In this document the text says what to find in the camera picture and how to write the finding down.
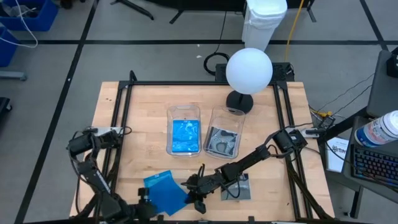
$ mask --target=yellow cable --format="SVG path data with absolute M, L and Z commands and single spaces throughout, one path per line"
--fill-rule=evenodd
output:
M 289 44 L 290 44 L 290 40 L 292 39 L 293 32 L 294 32 L 294 29 L 295 29 L 295 27 L 296 27 L 297 19 L 298 19 L 299 16 L 300 16 L 301 8 L 303 8 L 303 3 L 304 3 L 304 0 L 301 0 L 300 7 L 298 7 L 298 11 L 297 11 L 297 14 L 296 14 L 296 18 L 294 19 L 292 29 L 290 30 L 289 38 L 287 39 L 286 51 L 285 51 L 285 62 L 287 61 L 287 58 L 289 57 Z
M 310 109 L 312 112 L 316 113 L 317 115 L 321 116 L 322 118 L 326 117 L 326 116 L 331 116 L 333 113 L 331 111 L 328 112 L 319 112 L 313 109 Z

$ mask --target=white spherical lamp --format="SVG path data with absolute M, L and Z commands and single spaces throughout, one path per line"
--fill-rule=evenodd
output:
M 227 107 L 248 113 L 253 107 L 255 94 L 271 81 L 272 63 L 261 50 L 246 48 L 236 52 L 226 66 L 226 79 L 235 90 L 226 100 Z

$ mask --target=gray floor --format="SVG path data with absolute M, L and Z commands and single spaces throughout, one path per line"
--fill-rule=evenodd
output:
M 150 10 L 155 21 L 121 4 L 101 0 L 88 32 L 88 40 L 172 40 L 218 39 L 223 12 L 184 12 L 169 24 L 176 10 L 134 1 Z M 398 40 L 396 0 L 366 0 L 384 40 Z M 40 40 L 79 40 L 93 0 L 76 1 L 73 9 L 61 9 L 49 32 L 35 32 Z M 273 40 L 286 40 L 296 9 L 289 10 L 274 33 Z M 316 0 L 313 23 L 303 11 L 294 40 L 377 40 L 359 0 Z M 240 39 L 243 18 L 227 15 L 223 39 Z M 26 32 L 14 33 L 30 39 Z M 396 46 L 389 45 L 389 50 Z M 27 188 L 37 156 L 70 69 L 77 45 L 42 44 L 36 49 L 19 47 L 7 68 L 22 70 L 28 80 L 0 80 L 0 96 L 10 97 L 14 110 L 0 132 L 0 223 L 13 223 Z M 220 52 L 233 54 L 241 44 L 221 45 Z M 134 70 L 139 80 L 212 80 L 202 65 L 216 45 L 85 45 L 70 85 L 67 99 L 53 136 L 26 222 L 67 218 L 75 191 L 76 177 L 65 154 L 71 134 L 91 124 L 101 82 L 125 80 Z M 291 45 L 289 62 L 296 80 L 304 82 L 307 98 L 314 108 L 321 107 L 347 88 L 374 72 L 380 45 Z M 285 45 L 270 45 L 266 53 L 273 62 L 283 62 Z M 325 109 L 336 111 L 371 80 L 357 86 Z M 361 109 L 366 92 L 339 112 L 342 116 Z M 352 203 L 353 191 L 328 181 L 336 216 L 343 220 L 368 223 L 398 223 L 398 205 L 366 190 L 359 219 L 343 215 Z

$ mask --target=clear plastic container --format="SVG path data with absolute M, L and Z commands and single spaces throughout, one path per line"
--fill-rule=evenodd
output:
M 236 109 L 216 106 L 211 113 L 204 150 L 211 156 L 234 159 L 238 156 L 239 143 L 245 114 Z
M 167 109 L 167 146 L 172 156 L 197 156 L 201 151 L 200 109 L 195 105 Z

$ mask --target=white ball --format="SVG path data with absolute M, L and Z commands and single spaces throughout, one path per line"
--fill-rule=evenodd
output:
M 253 94 L 271 81 L 272 63 L 266 53 L 254 48 L 236 52 L 226 65 L 226 79 L 239 93 Z

